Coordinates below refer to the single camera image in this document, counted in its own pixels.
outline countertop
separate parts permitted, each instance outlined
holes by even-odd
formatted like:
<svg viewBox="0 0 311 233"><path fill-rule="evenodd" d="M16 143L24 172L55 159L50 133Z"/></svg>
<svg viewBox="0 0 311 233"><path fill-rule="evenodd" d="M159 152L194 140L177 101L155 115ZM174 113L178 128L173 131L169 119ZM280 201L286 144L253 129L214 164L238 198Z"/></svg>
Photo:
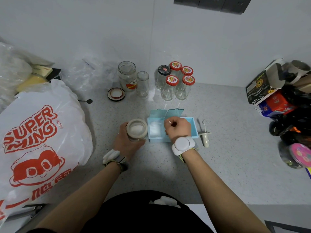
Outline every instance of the countertop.
<svg viewBox="0 0 311 233"><path fill-rule="evenodd" d="M180 101L162 100L160 91L150 90L142 99L127 93L124 100L113 102L107 90L84 92L80 100L90 127L94 152L84 166L55 185L36 202L58 203L96 175L102 157L113 148L119 125L133 118L147 119L151 109L184 109L183 116L194 117L200 132L205 119L210 147L196 139L199 153L220 178L246 204L311 204L311 179L305 169L288 167L278 152L279 137L268 131L271 120L261 117L248 104L244 88L196 83L189 97ZM132 167L121 174L107 199L143 189L165 192L185 204L201 204L199 192L186 167L174 156L170 143L149 143L136 153Z"/></svg>

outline person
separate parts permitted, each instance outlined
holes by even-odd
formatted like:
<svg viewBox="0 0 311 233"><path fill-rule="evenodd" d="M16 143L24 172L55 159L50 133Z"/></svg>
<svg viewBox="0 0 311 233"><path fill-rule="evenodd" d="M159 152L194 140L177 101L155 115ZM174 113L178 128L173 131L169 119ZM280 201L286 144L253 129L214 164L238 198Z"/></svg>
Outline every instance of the person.
<svg viewBox="0 0 311 233"><path fill-rule="evenodd" d="M114 143L114 150L130 160L145 141L131 142L126 123ZM167 135L174 144L177 138L191 136L191 124L183 118L165 120ZM195 149L182 153L206 211L218 233L268 233L266 226L236 196L202 159ZM120 165L110 162L96 176L62 201L29 233L160 231L191 230L212 232L188 206L178 200L179 207L150 204L167 196L162 192L143 190L124 193L104 202L110 188L120 175Z"/></svg>

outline hand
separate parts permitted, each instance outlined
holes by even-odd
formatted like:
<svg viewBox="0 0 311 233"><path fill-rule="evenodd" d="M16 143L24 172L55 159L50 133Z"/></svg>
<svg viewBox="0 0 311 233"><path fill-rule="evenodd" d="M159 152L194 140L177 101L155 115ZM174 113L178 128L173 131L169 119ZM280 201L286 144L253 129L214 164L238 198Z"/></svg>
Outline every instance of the hand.
<svg viewBox="0 0 311 233"><path fill-rule="evenodd" d="M130 160L136 151L145 144L145 140L137 142L130 141L126 133L127 122L121 124L119 134L115 139L114 150L119 150L120 155Z"/></svg>
<svg viewBox="0 0 311 233"><path fill-rule="evenodd" d="M164 121L165 132L174 144L179 137L191 136L191 123L180 117L170 117Z"/></svg>

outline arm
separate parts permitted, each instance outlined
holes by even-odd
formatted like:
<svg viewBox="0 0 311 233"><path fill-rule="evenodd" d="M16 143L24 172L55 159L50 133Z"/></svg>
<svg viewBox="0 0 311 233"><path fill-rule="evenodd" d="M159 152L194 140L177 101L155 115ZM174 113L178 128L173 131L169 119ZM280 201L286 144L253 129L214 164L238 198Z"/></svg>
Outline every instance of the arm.
<svg viewBox="0 0 311 233"><path fill-rule="evenodd" d="M165 120L164 126L173 143L178 137L191 136L191 124L185 119L171 117ZM217 176L196 150L190 149L182 157L217 232L269 233L266 226Z"/></svg>
<svg viewBox="0 0 311 233"><path fill-rule="evenodd" d="M131 142L126 134L126 125L127 123L123 123L120 126L114 150L119 150L122 156L130 160L145 141ZM84 224L96 215L119 175L119 165L115 162L109 163L53 209L36 228L47 228L57 233L80 232Z"/></svg>

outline blue plastic box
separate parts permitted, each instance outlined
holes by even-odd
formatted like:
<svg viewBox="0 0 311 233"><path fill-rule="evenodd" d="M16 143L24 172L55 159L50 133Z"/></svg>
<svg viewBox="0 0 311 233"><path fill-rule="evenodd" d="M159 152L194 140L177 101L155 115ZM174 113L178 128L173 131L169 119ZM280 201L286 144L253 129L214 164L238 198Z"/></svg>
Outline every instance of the blue plastic box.
<svg viewBox="0 0 311 233"><path fill-rule="evenodd" d="M147 119L148 123L148 138L150 143L158 143L158 142L170 142L169 137L165 133L164 128L164 120L177 116L181 117L181 114L184 110L174 109L174 110L151 110L150 116ZM199 134L197 133L196 125L193 117L183 117L189 123L191 123L191 136L192 138L198 138Z"/></svg>

